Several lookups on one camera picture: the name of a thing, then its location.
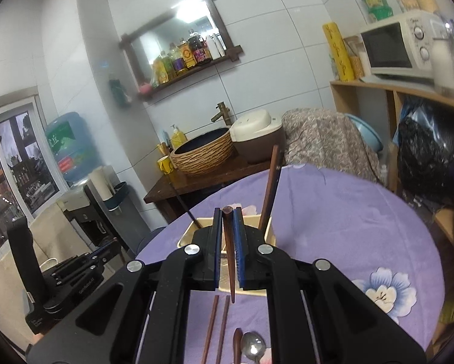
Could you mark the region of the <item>brown wooden chopstick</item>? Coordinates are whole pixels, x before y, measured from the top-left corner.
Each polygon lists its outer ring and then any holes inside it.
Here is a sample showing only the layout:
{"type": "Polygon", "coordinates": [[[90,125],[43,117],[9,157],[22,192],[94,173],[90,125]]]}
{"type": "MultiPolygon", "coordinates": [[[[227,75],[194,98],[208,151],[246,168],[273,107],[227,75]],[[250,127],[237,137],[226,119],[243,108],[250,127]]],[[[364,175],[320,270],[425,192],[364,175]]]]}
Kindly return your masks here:
{"type": "Polygon", "coordinates": [[[208,358],[208,352],[209,352],[209,348],[210,348],[210,344],[211,344],[213,328],[215,325],[215,317],[216,317],[219,299],[220,299],[220,296],[215,295],[214,300],[212,302],[211,315],[210,315],[208,326],[207,326],[207,332],[206,332],[206,338],[205,338],[204,348],[203,348],[203,352],[202,352],[201,364],[206,364],[206,361],[208,358]]]}
{"type": "Polygon", "coordinates": [[[225,251],[229,270],[229,292],[231,302],[235,303],[236,270],[235,270],[235,247],[234,247],[234,209],[226,206],[222,209],[223,228],[225,235],[225,251]]]}
{"type": "Polygon", "coordinates": [[[228,295],[225,297],[225,304],[224,304],[222,320],[221,320],[221,324],[220,324],[220,333],[219,333],[219,340],[218,340],[217,352],[216,352],[216,357],[215,357],[215,364],[221,363],[230,302],[231,302],[231,296],[228,295]]]}

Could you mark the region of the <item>all steel spoon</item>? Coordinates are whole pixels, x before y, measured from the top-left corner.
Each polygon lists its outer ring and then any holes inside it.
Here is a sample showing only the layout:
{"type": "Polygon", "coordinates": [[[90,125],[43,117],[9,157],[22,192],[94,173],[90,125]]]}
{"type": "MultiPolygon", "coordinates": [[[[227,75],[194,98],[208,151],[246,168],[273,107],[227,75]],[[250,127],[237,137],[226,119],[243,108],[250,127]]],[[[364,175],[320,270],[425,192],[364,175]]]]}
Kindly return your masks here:
{"type": "Polygon", "coordinates": [[[266,342],[259,333],[247,332],[241,338],[241,352],[247,359],[259,364],[266,352],[266,342]]]}

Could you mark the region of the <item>wooden handled steel spoon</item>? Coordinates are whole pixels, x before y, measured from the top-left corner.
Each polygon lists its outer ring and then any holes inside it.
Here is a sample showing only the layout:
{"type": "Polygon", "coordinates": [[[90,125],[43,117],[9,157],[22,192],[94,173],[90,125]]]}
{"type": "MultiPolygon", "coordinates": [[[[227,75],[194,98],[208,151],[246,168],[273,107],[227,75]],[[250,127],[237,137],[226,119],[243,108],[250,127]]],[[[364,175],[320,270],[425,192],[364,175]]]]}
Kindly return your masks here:
{"type": "Polygon", "coordinates": [[[243,337],[243,330],[236,328],[233,336],[233,363],[240,364],[242,357],[241,341],[243,337]]]}

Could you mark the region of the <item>cream perforated utensil holder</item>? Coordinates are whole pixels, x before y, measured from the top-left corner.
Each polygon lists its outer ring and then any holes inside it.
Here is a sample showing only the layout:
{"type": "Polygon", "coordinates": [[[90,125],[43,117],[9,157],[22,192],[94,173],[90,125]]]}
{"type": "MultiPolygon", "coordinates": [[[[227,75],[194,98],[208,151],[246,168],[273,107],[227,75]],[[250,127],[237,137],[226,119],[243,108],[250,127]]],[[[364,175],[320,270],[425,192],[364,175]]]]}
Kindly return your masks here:
{"type": "MultiPolygon", "coordinates": [[[[255,215],[245,215],[243,216],[243,221],[246,226],[257,228],[259,225],[261,216],[259,214],[255,215]]],[[[210,227],[213,223],[213,218],[200,218],[198,219],[198,223],[201,225],[202,228],[210,227]]],[[[187,246],[192,243],[192,239],[194,237],[194,233],[197,231],[198,227],[191,222],[188,225],[188,228],[184,231],[183,235],[180,237],[177,243],[177,248],[187,246]]],[[[274,229],[272,227],[272,218],[268,220],[268,224],[266,227],[266,232],[264,234],[264,240],[267,244],[275,247],[276,246],[276,235],[274,233],[274,229]]],[[[230,292],[230,283],[229,283],[229,267],[225,249],[225,238],[222,238],[221,244],[221,260],[220,260],[220,282],[219,282],[219,290],[220,292],[230,292]]],[[[255,296],[255,297],[265,297],[266,290],[251,290],[247,291],[244,290],[239,286],[239,281],[236,281],[236,290],[235,295],[248,295],[248,296],[255,296]]]]}

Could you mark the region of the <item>dark wooden counter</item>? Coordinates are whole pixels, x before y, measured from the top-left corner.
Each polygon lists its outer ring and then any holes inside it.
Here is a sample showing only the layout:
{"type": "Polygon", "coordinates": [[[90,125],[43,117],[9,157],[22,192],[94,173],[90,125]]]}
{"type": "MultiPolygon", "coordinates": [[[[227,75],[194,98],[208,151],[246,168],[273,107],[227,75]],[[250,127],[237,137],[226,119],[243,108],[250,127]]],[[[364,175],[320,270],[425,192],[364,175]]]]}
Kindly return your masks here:
{"type": "Polygon", "coordinates": [[[188,176],[180,171],[162,176],[144,196],[146,204],[153,204],[170,224],[207,196],[240,179],[267,170],[269,161],[249,164],[239,155],[224,162],[216,170],[203,175],[188,176]]]}

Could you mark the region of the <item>chopstick standing in holder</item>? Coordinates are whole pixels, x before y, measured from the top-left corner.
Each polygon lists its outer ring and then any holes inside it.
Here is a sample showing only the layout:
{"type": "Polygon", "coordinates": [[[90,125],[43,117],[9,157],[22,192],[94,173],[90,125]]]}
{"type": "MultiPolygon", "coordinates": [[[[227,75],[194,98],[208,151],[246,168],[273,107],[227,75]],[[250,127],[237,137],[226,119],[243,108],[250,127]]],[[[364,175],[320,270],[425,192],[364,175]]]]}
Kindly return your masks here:
{"type": "Polygon", "coordinates": [[[280,173],[283,165],[284,151],[280,146],[274,145],[272,148],[271,163],[269,169],[268,180],[266,184],[266,192],[263,201],[263,209],[259,220],[258,229],[265,233],[267,230],[268,221],[271,217],[272,207],[276,197],[276,191],[280,180],[280,173]]]}

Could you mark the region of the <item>woven basket sink bowl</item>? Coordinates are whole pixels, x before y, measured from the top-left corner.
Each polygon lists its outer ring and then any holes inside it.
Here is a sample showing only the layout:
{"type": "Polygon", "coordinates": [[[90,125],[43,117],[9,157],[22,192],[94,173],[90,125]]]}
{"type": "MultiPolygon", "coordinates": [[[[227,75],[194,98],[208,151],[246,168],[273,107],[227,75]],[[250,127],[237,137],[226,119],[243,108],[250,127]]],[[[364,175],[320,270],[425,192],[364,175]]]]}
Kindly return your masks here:
{"type": "Polygon", "coordinates": [[[171,153],[174,166],[183,174],[198,176],[219,168],[234,154],[228,127],[206,132],[171,153]]]}

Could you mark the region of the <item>yellow soap bottle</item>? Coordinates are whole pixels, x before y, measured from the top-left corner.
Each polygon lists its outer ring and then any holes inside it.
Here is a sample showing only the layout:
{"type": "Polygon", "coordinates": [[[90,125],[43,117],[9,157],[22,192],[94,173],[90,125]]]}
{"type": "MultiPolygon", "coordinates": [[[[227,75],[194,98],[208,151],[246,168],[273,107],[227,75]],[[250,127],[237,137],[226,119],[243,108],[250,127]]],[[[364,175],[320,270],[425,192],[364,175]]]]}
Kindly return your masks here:
{"type": "Polygon", "coordinates": [[[181,130],[178,129],[176,125],[173,125],[172,129],[173,134],[171,136],[171,145],[173,146],[174,150],[177,150],[177,148],[179,148],[188,141],[188,138],[181,130]]]}

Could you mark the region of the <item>white brown rice cooker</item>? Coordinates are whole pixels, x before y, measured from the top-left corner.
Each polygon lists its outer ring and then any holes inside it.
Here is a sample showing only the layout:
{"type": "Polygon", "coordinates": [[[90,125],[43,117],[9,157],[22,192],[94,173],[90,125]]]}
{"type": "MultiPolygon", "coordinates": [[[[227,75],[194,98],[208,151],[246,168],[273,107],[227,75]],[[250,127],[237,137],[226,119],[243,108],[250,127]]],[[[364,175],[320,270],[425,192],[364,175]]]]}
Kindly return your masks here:
{"type": "Polygon", "coordinates": [[[271,159],[272,148],[286,148],[286,134],[280,117],[257,109],[238,118],[229,129],[230,138],[239,155],[249,164],[271,159]]]}

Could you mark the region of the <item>floral cloth covered object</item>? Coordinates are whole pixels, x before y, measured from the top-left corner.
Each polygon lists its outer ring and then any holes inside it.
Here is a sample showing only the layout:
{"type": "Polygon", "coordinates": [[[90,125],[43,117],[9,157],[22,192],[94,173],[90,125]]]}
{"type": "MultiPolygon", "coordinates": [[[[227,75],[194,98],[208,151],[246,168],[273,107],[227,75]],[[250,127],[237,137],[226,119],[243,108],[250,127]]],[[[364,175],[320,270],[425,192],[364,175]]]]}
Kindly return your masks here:
{"type": "Polygon", "coordinates": [[[291,109],[283,114],[285,162],[309,163],[370,182],[382,182],[378,156],[346,115],[328,109],[291,109]]]}

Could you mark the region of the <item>brass faucet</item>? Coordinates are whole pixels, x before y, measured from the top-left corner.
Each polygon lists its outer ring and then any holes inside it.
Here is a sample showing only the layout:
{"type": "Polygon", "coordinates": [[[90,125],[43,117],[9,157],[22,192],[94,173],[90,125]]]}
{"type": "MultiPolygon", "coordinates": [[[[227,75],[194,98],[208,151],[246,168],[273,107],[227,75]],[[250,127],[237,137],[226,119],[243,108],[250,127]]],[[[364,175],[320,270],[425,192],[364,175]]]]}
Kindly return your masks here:
{"type": "Polygon", "coordinates": [[[224,102],[217,103],[216,108],[218,109],[218,112],[211,118],[211,121],[215,123],[222,119],[226,126],[231,126],[232,120],[229,114],[230,110],[225,105],[225,103],[224,102]]]}

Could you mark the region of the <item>yellow cylindrical package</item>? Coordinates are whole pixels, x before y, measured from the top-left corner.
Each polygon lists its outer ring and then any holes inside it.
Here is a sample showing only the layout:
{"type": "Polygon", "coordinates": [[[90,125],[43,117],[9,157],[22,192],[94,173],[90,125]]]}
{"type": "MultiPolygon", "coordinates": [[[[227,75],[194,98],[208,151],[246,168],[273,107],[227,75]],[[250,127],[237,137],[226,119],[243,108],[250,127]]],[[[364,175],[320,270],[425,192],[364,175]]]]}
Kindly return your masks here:
{"type": "Polygon", "coordinates": [[[355,74],[351,65],[346,45],[341,37],[340,30],[335,22],[323,25],[323,32],[331,49],[331,55],[335,61],[337,72],[341,81],[354,81],[355,74]]]}

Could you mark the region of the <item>white microwave oven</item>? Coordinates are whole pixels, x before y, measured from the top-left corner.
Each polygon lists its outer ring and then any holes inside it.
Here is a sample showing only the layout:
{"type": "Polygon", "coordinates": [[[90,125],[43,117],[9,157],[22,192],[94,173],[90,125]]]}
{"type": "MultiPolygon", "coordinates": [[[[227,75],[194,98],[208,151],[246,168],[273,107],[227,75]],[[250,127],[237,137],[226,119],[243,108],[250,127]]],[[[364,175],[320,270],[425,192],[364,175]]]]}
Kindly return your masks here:
{"type": "Polygon", "coordinates": [[[435,39],[446,35],[442,19],[413,10],[390,16],[360,30],[371,73],[431,80],[431,51],[435,39]]]}

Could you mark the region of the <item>white electric kettle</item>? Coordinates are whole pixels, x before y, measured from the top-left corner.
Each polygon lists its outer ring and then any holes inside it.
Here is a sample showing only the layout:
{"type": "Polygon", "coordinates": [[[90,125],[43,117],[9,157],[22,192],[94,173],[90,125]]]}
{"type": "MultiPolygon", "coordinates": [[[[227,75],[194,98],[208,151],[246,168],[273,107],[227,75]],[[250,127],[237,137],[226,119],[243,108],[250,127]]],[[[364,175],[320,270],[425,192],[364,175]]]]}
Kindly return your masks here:
{"type": "Polygon", "coordinates": [[[440,12],[436,14],[443,22],[443,32],[433,38],[431,65],[434,88],[448,98],[454,98],[454,20],[440,12]]]}

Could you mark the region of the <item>wooden framed wall shelf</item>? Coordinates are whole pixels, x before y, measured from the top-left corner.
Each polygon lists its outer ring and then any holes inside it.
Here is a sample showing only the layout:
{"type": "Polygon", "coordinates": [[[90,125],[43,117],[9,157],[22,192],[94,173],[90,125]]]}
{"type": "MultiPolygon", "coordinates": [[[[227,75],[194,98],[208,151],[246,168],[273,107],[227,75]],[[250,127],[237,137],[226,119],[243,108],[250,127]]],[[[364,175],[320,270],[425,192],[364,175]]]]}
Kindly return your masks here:
{"type": "Polygon", "coordinates": [[[222,62],[239,60],[216,0],[182,0],[165,13],[124,34],[125,53],[140,97],[160,91],[222,62]]]}

